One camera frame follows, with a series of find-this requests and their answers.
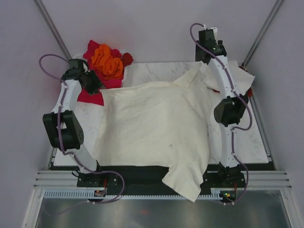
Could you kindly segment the magenta pink t shirt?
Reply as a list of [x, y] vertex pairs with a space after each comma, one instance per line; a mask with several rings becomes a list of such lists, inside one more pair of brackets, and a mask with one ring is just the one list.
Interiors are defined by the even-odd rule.
[[107, 44], [99, 44], [90, 40], [87, 51], [83, 54], [90, 70], [93, 70], [106, 89], [120, 88], [124, 78], [124, 70], [133, 62], [129, 53], [122, 54]]

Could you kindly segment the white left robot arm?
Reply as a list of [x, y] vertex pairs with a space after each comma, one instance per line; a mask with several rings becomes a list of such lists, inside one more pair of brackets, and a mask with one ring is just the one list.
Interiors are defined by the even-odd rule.
[[98, 162], [84, 146], [84, 131], [74, 111], [83, 90], [95, 95], [103, 84], [86, 61], [74, 58], [68, 60], [68, 65], [69, 69], [59, 78], [61, 92], [57, 103], [50, 113], [43, 115], [43, 124], [50, 144], [64, 156], [71, 157], [81, 173], [89, 173], [88, 182], [99, 187], [104, 182], [104, 175], [96, 170]]

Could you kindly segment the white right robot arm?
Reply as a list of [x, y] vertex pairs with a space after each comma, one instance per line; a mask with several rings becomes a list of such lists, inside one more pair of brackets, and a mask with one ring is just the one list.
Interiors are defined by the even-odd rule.
[[242, 165], [237, 158], [236, 130], [248, 130], [252, 126], [252, 114], [248, 107], [248, 96], [243, 95], [229, 69], [227, 52], [222, 40], [216, 40], [216, 28], [199, 31], [196, 43], [195, 60], [201, 61], [210, 68], [215, 77], [221, 101], [214, 108], [213, 115], [219, 124], [222, 140], [222, 154], [218, 163], [218, 183], [223, 187], [230, 186], [235, 177], [240, 175]]

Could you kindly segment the cream white t shirt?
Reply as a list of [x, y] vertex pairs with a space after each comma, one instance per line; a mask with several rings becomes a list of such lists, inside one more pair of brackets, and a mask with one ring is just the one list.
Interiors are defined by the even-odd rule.
[[92, 156], [101, 166], [162, 166], [162, 182], [191, 202], [209, 162], [211, 100], [200, 66], [173, 82], [108, 89]]

